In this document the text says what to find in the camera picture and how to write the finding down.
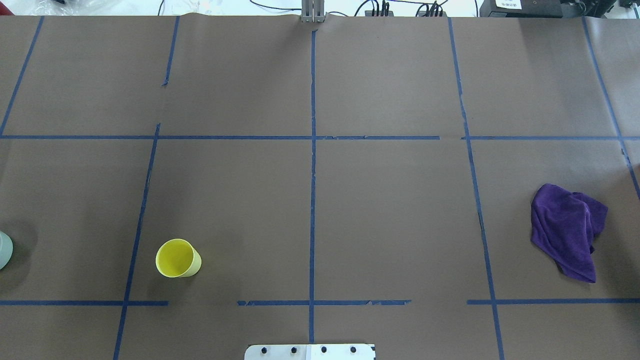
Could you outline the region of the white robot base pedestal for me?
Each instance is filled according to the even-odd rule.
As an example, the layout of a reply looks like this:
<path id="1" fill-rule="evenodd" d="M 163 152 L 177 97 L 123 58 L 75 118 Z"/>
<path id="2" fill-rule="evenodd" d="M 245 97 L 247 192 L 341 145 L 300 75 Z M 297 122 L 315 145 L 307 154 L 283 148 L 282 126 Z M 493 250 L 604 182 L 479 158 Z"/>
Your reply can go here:
<path id="1" fill-rule="evenodd" d="M 375 360 L 374 344 L 254 344 L 247 347 L 245 360 Z"/>

